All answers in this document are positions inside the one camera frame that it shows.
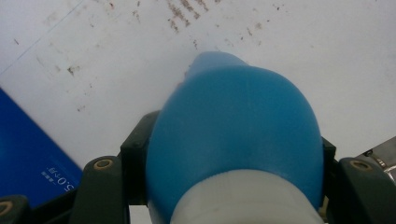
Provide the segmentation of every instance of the blue book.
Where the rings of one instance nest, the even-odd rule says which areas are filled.
[[[32,207],[78,186],[81,169],[0,89],[0,197]]]

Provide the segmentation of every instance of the screw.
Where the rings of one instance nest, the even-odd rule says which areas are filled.
[[[373,150],[372,150],[372,149],[370,149],[370,150],[368,150],[368,151],[366,151],[366,152],[363,153],[363,155],[364,155],[365,157],[369,157],[369,156],[371,156],[372,154],[373,154]]]
[[[12,201],[0,202],[0,217],[11,211],[12,205]]]
[[[371,171],[373,167],[366,162],[363,161],[351,161],[350,164],[358,170],[361,171]]]
[[[105,170],[108,167],[110,167],[113,164],[113,160],[109,160],[109,159],[103,159],[103,160],[99,160],[97,161],[94,165],[93,168],[95,170]]]

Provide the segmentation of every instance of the black plastic part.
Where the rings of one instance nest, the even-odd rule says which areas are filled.
[[[346,158],[336,169],[329,223],[396,223],[396,186],[377,166]]]
[[[27,198],[22,195],[10,195],[0,198],[0,223],[35,223],[32,219],[32,211]]]
[[[118,157],[101,157],[85,166],[69,223],[129,223]]]
[[[160,111],[144,116],[120,147],[126,196],[130,205],[147,205],[146,157],[149,139]]]
[[[33,214],[37,223],[67,224],[73,209],[76,194],[76,189],[70,190],[35,208]]]
[[[332,196],[335,189],[335,166],[337,161],[334,159],[336,147],[322,137],[323,156],[324,156],[324,174],[323,174],[323,194]]]

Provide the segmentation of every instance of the blue rubber bulb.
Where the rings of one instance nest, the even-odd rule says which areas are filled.
[[[157,118],[146,168],[153,223],[169,223],[198,182],[238,169],[278,175],[315,208],[321,202],[323,150],[309,103],[281,75],[227,53],[196,58]]]

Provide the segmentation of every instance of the dirt stain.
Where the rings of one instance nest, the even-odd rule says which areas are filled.
[[[280,10],[280,6],[277,6],[277,5],[273,4],[273,7],[276,8],[277,11]]]
[[[206,3],[204,2],[204,0],[195,0],[195,2],[197,2],[198,5],[200,5],[201,7],[203,7],[205,9],[205,11],[209,10],[209,8],[207,8]]]
[[[137,21],[140,23],[140,16],[139,16],[139,12],[137,10],[132,12],[132,15],[134,15],[137,19]]]
[[[226,42],[229,47],[233,47],[233,42],[231,42],[228,38],[225,38],[224,42]]]
[[[70,66],[69,68],[67,68],[67,71],[70,73],[70,75],[72,75],[72,77],[74,76],[74,74],[79,71],[79,66],[73,67]]]
[[[255,27],[257,30],[260,30],[260,29],[262,29],[262,24],[258,22],[254,27]]]
[[[180,0],[181,5],[186,8],[189,12],[194,14],[194,18],[197,20],[201,15],[194,10],[194,8],[190,5],[189,1],[187,0]]]
[[[248,35],[253,36],[253,33],[251,33],[249,28],[247,28],[247,33],[248,33]]]
[[[181,21],[183,21],[186,27],[190,25],[190,22],[184,17],[184,14],[181,12],[179,7],[173,5],[170,0],[167,0],[167,3],[169,9],[171,9],[172,13],[174,14],[174,18],[169,20],[171,22],[171,28],[174,29],[176,33],[178,33],[178,27],[174,21],[175,18],[179,18]]]
[[[85,109],[85,105],[77,107],[77,111],[78,112],[81,112],[83,109]]]

